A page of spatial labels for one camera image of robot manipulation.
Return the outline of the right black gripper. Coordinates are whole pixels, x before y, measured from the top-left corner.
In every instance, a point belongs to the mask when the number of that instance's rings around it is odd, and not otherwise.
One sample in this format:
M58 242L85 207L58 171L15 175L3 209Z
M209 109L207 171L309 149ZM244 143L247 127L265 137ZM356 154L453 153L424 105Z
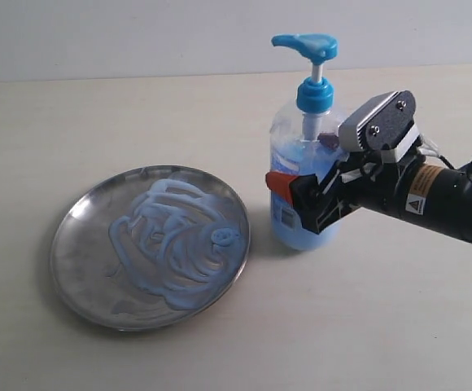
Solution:
M339 148L336 134L319 133L317 140L327 149ZM405 219L409 213L404 203L418 167L419 153L412 147L396 164L383 164L370 156L350 157L333 163L320 180L316 174L269 171L265 182L294 209L306 231L320 234L359 208Z

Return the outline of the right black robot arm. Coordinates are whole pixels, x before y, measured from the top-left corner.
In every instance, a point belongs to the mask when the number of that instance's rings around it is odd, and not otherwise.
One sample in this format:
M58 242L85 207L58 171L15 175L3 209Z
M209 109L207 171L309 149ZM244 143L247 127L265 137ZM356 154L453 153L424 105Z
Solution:
M429 165L423 146L417 138L396 163L380 151L353 152L323 179L271 170L265 182L313 234L365 208L472 244L472 160L459 169Z

